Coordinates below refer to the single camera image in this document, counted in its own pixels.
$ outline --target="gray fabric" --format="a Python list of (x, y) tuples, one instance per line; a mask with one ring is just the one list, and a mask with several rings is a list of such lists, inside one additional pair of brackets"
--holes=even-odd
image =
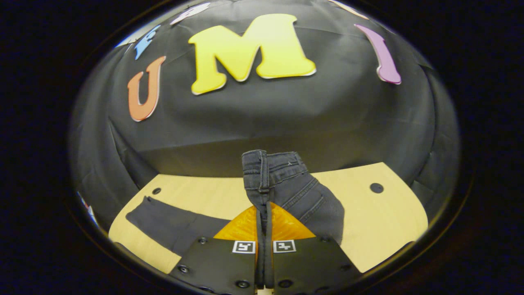
[(254, 150), (242, 155), (244, 188), (251, 203), (266, 218), (266, 202), (284, 208), (318, 236), (340, 245), (344, 207), (333, 193), (308, 173), (296, 152), (268, 155)]
[(201, 236), (214, 237), (230, 220), (182, 210), (151, 197), (144, 200), (126, 219), (148, 237), (179, 256)]
[[(262, 217), (260, 211), (257, 210), (256, 213), (257, 218), (257, 237), (258, 241), (264, 240), (264, 233), (262, 232)], [(265, 253), (265, 244), (266, 243), (258, 243), (258, 257), (263, 257)], [(264, 260), (263, 259), (257, 259), (257, 267), (255, 271), (255, 284), (257, 285), (257, 288), (263, 289), (264, 288)]]

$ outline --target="orange letter u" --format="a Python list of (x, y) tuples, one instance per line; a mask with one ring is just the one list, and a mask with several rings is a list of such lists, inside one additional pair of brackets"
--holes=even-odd
[(129, 114), (131, 118), (136, 122), (147, 119), (157, 107), (158, 95), (160, 88), (160, 65), (166, 60), (165, 56), (162, 56), (153, 61), (147, 68), (146, 71), (149, 73), (149, 87), (147, 100), (144, 104), (140, 103), (138, 97), (138, 88), (140, 85), (140, 79), (144, 75), (144, 72), (140, 72), (131, 78), (127, 84), (129, 90)]

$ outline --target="purple letter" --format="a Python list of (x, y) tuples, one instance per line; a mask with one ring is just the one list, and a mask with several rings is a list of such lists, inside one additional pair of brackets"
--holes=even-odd
[(386, 47), (384, 38), (382, 38), (382, 36), (377, 34), (376, 32), (361, 25), (355, 24), (355, 27), (363, 31), (364, 34), (366, 34), (367, 39), (371, 42), (371, 45), (373, 45), (373, 49), (375, 50), (375, 54), (378, 58), (378, 77), (382, 81), (386, 81), (393, 84), (400, 84), (400, 75), (397, 72), (397, 68), (395, 68), (395, 62), (393, 61), (393, 58), (391, 57), (391, 54), (389, 53), (389, 50)]

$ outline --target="jeans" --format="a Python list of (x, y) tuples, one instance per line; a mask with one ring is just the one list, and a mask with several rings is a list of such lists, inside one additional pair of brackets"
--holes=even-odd
[(247, 197), (267, 219), (268, 201), (277, 204), (316, 236), (329, 236), (340, 245), (344, 207), (333, 193), (308, 173), (296, 152), (268, 155), (254, 150), (242, 155)]

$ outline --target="jeans waistband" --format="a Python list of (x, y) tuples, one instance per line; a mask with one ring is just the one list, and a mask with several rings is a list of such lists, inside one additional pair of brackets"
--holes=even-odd
[(242, 154), (242, 167), (244, 188), (261, 192), (308, 171), (296, 152), (269, 155), (263, 150), (245, 152)]

